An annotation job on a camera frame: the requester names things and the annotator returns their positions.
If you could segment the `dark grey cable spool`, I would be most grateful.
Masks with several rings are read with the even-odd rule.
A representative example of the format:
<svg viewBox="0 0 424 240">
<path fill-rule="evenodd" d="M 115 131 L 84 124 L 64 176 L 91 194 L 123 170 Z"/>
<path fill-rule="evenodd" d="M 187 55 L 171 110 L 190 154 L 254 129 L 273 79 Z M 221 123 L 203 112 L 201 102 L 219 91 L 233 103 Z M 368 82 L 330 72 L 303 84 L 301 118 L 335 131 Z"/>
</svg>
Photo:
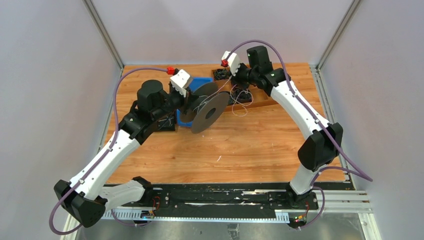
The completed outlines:
<svg viewBox="0 0 424 240">
<path fill-rule="evenodd" d="M 208 129 L 222 115 L 230 99 L 230 94 L 220 91 L 216 83 L 210 82 L 197 89 L 192 97 L 199 97 L 184 111 L 184 122 L 192 122 L 193 134 Z"/>
</svg>

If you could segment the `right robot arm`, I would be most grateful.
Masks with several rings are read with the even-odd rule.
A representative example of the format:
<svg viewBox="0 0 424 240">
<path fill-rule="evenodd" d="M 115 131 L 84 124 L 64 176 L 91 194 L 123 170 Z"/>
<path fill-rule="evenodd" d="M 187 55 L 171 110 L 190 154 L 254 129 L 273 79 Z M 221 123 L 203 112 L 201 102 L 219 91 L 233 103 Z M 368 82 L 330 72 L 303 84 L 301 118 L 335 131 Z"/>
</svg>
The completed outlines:
<svg viewBox="0 0 424 240">
<path fill-rule="evenodd" d="M 330 123 L 301 95 L 283 68 L 274 68 L 268 50 L 259 45 L 247 51 L 248 64 L 226 51 L 221 64 L 229 67 L 231 80 L 243 89 L 255 86 L 276 101 L 296 123 L 305 141 L 297 152 L 300 165 L 284 195 L 294 209 L 301 207 L 312 191 L 315 176 L 338 155 L 343 137 L 339 123 Z"/>
</svg>

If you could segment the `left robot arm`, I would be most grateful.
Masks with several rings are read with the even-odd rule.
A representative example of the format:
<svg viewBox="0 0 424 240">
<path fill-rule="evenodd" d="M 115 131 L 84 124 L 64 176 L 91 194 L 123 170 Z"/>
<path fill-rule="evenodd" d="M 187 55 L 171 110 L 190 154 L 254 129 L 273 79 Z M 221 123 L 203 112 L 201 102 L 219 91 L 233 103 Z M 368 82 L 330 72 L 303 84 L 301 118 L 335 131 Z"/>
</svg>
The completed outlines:
<svg viewBox="0 0 424 240">
<path fill-rule="evenodd" d="M 142 207 L 149 206 L 153 187 L 140 176 L 113 187 L 104 185 L 121 163 L 159 129 L 160 120 L 188 106 L 191 82 L 189 78 L 171 80 L 166 92 L 160 81 L 145 81 L 129 112 L 115 126 L 108 144 L 71 180 L 55 184 L 58 203 L 53 209 L 61 206 L 80 226 L 89 228 L 107 211 L 124 204 L 137 202 Z"/>
</svg>

